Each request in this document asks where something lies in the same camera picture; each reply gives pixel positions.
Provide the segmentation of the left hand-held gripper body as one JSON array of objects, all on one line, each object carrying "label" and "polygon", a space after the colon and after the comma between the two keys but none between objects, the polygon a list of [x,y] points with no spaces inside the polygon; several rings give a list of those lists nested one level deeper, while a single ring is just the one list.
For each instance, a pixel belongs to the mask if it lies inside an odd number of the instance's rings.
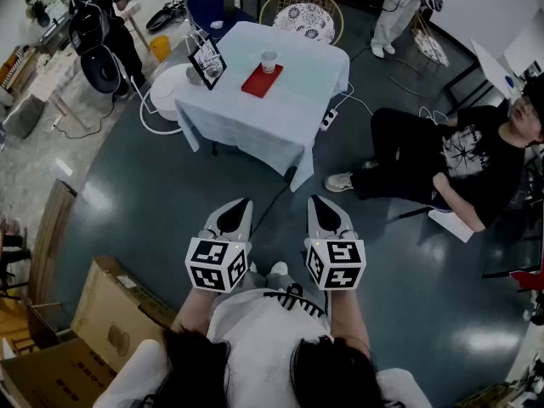
[{"label": "left hand-held gripper body", "polygon": [[192,237],[184,261],[192,286],[210,292],[232,292],[249,270],[250,232],[250,227],[244,227],[220,233],[208,226]]}]

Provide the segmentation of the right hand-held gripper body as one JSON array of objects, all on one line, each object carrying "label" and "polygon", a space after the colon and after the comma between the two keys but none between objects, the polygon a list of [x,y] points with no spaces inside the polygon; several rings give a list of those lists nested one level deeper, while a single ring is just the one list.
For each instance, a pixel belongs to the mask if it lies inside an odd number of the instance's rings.
[{"label": "right hand-held gripper body", "polygon": [[353,230],[308,238],[306,267],[320,290],[354,290],[366,268],[365,243]]}]

